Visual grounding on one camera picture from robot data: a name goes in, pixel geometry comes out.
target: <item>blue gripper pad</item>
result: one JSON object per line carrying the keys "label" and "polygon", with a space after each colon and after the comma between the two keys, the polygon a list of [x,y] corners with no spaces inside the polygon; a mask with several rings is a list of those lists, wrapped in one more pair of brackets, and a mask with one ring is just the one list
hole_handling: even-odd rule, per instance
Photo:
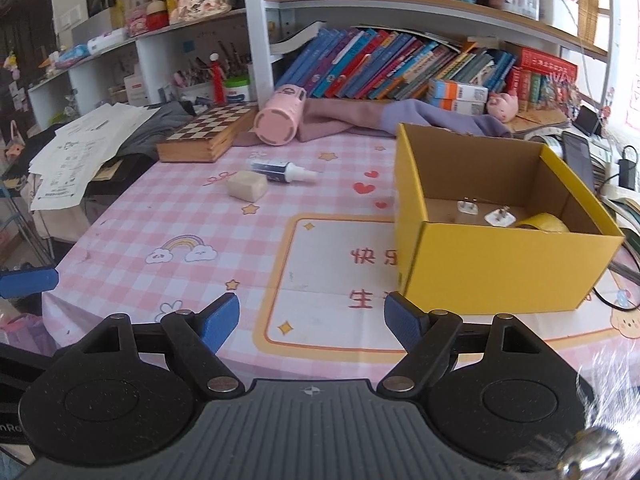
{"label": "blue gripper pad", "polygon": [[397,292],[385,300],[385,323],[402,347],[410,352],[428,327],[429,317]]}
{"label": "blue gripper pad", "polygon": [[207,348],[216,353],[238,326],[240,302],[235,294],[225,294],[207,308],[214,310],[202,322],[198,335]]}

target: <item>black phone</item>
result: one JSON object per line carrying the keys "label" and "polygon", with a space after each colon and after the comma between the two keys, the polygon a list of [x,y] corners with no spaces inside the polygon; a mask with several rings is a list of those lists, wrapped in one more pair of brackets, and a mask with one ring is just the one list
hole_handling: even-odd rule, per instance
{"label": "black phone", "polygon": [[580,180],[583,181],[592,192],[595,192],[589,141],[584,137],[570,132],[562,132],[562,148],[564,161],[569,168],[580,177]]}

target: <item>rainbow print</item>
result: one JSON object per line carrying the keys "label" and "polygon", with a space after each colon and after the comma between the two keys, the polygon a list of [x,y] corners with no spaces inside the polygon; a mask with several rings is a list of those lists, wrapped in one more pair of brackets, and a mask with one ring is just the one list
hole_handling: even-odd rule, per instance
{"label": "rainbow print", "polygon": [[180,235],[169,240],[161,247],[161,249],[173,251],[176,247],[185,246],[190,248],[190,250],[193,250],[197,246],[202,245],[204,245],[202,238],[197,237],[196,235]]}

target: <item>wooden shelf board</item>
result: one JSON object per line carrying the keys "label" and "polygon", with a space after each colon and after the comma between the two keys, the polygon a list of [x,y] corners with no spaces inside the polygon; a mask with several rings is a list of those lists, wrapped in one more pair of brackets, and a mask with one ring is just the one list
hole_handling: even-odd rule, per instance
{"label": "wooden shelf board", "polygon": [[[339,6],[340,1],[347,0],[267,0],[267,2],[274,2],[276,4],[295,4],[297,2],[320,2],[320,1],[335,1],[336,6]],[[425,6],[425,12],[431,12],[434,14],[446,15],[447,11],[455,12],[457,14],[463,14],[465,19],[470,19],[475,22],[484,22],[489,19],[494,22],[503,22],[505,28],[509,28],[510,25],[518,27],[528,28],[531,36],[549,38],[549,40],[557,40],[561,46],[570,48],[580,52],[580,40],[571,34],[568,34],[558,28],[550,27],[545,23],[537,22],[525,16],[519,14],[513,14],[505,10],[492,9],[491,7],[480,6],[476,4],[470,4],[466,2],[460,2],[459,0],[358,0],[366,2],[367,7],[389,7],[388,4],[396,4],[402,6]],[[583,43],[585,54],[595,59],[606,61],[608,53],[593,44]]]}

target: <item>pig plush toy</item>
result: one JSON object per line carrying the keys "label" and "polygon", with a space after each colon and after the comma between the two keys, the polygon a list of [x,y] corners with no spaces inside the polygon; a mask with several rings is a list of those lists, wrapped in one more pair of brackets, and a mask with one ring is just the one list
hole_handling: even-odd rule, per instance
{"label": "pig plush toy", "polygon": [[486,111],[501,123],[508,123],[518,113],[518,98],[515,92],[512,91],[510,94],[489,95]]}

